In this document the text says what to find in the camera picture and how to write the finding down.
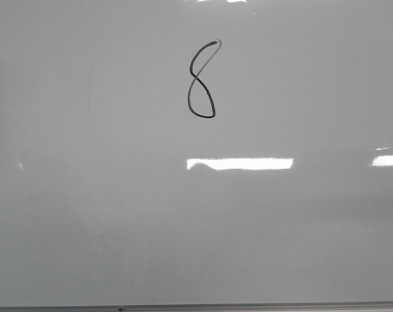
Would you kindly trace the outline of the white glossy whiteboard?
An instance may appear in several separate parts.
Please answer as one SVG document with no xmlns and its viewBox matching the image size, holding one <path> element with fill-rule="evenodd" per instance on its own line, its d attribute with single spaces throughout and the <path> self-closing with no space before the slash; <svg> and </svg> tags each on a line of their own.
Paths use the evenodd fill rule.
<svg viewBox="0 0 393 312">
<path fill-rule="evenodd" d="M 393 300 L 393 1 L 0 1 L 0 306 Z"/>
</svg>

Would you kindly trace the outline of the grey aluminium whiteboard frame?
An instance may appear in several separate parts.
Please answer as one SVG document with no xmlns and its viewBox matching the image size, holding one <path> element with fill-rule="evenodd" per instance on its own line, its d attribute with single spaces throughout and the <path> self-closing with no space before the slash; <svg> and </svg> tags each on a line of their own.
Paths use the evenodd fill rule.
<svg viewBox="0 0 393 312">
<path fill-rule="evenodd" d="M 268 304 L 0 306 L 0 311 L 393 311 L 393 301 Z"/>
</svg>

